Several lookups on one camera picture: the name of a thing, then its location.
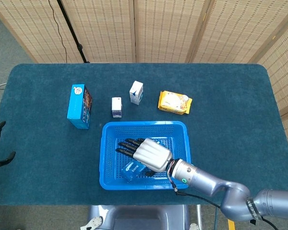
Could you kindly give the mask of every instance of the small white carton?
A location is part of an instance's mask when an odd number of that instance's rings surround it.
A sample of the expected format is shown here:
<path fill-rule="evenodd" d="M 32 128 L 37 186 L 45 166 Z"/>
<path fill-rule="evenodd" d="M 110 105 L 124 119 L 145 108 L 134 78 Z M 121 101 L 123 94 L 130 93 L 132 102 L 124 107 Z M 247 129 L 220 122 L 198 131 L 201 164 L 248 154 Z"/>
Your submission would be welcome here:
<path fill-rule="evenodd" d="M 112 97 L 112 115 L 114 118 L 121 117 L 121 98 Z"/>
<path fill-rule="evenodd" d="M 129 91 L 129 94 L 131 103 L 139 105 L 143 97 L 143 83 L 135 80 Z"/>

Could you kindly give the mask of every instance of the gray floor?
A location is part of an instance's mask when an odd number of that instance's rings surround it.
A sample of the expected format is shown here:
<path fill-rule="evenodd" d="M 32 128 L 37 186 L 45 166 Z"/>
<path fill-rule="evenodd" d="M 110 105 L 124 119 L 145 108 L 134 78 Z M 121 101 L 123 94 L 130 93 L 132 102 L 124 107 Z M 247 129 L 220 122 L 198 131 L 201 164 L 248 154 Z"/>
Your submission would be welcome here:
<path fill-rule="evenodd" d="M 11 69 L 19 63 L 32 63 L 28 55 L 0 22 L 0 84 L 7 81 Z M 0 90 L 0 101 L 3 90 Z M 191 206 L 191 221 L 196 222 L 195 207 Z M 204 230 L 213 230 L 215 208 L 202 206 Z M 86 224 L 88 206 L 0 206 L 0 230 L 78 230 Z M 279 230 L 288 230 L 288 220 L 267 218 Z M 227 219 L 218 212 L 217 229 L 228 229 Z M 266 223 L 236 223 L 237 230 L 271 230 Z"/>

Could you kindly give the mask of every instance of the blue plastic basket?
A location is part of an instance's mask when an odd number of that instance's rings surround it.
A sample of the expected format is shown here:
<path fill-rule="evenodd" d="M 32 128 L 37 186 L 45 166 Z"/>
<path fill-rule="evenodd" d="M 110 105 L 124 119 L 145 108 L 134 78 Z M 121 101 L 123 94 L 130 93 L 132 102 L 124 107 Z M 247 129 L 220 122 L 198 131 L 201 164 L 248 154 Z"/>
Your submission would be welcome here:
<path fill-rule="evenodd" d="M 189 138 L 186 126 L 180 121 L 109 122 L 102 130 L 99 172 L 100 185 L 107 190 L 172 189 L 166 173 L 145 176 L 146 170 L 128 182 L 121 169 L 131 158 L 117 153 L 118 143 L 126 138 L 151 138 L 171 150 L 174 159 L 191 163 Z M 187 188 L 181 181 L 174 180 L 177 188 Z"/>

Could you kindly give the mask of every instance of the cardboard box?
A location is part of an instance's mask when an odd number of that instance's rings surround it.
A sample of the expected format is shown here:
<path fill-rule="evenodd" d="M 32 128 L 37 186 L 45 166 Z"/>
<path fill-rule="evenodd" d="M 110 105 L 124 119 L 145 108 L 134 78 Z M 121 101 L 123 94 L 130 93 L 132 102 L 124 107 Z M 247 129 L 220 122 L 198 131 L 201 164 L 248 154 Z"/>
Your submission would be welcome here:
<path fill-rule="evenodd" d="M 131 103 L 139 105 L 143 97 L 143 83 L 135 80 L 129 91 L 129 94 Z"/>
<path fill-rule="evenodd" d="M 112 97 L 112 115 L 114 118 L 121 117 L 121 98 Z"/>
<path fill-rule="evenodd" d="M 89 129 L 93 98 L 84 84 L 72 85 L 67 119 L 80 129 Z"/>

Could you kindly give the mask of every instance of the yellow snack package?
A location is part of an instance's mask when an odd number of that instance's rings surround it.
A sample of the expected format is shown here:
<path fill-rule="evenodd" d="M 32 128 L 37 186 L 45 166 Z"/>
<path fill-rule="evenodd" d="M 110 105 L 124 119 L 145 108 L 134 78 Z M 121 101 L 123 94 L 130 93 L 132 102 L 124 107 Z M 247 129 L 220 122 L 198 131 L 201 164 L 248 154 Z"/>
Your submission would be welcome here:
<path fill-rule="evenodd" d="M 176 114 L 189 114 L 192 99 L 186 95 L 161 91 L 158 109 Z"/>

